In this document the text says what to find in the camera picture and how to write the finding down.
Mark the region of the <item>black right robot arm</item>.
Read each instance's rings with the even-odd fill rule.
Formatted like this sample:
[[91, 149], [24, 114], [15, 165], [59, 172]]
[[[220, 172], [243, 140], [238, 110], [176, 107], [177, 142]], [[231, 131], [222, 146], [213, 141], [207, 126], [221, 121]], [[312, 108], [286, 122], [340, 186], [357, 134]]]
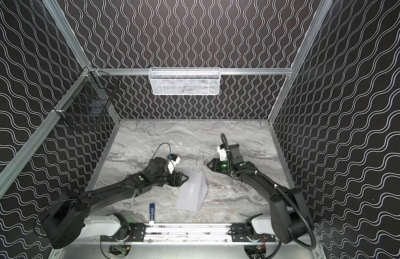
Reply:
[[238, 144], [221, 144], [217, 152], [219, 158], [214, 158], [207, 167], [252, 187], [269, 204], [269, 216], [259, 215], [250, 219], [253, 233], [272, 234], [283, 244], [293, 241], [308, 250], [316, 248], [314, 222], [300, 190], [276, 183], [253, 163], [244, 161]]

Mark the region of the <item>white envelope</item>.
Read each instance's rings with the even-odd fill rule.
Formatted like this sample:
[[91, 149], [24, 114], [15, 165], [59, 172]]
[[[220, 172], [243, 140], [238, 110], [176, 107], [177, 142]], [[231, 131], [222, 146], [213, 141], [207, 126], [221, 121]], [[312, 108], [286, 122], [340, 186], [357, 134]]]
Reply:
[[207, 193], [205, 174], [202, 172], [188, 172], [189, 177], [179, 189], [176, 209], [198, 212]]

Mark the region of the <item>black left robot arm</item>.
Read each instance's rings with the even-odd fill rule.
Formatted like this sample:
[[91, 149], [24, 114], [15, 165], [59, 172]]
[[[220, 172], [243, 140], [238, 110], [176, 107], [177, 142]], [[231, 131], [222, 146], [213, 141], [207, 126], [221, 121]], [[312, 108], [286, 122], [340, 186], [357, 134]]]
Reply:
[[180, 187], [189, 180], [181, 172], [169, 170], [164, 158], [156, 157], [142, 171], [129, 174], [120, 182], [79, 193], [68, 190], [39, 216], [39, 222], [54, 249], [61, 249], [78, 239], [85, 228], [85, 218], [116, 202], [151, 191], [152, 187]]

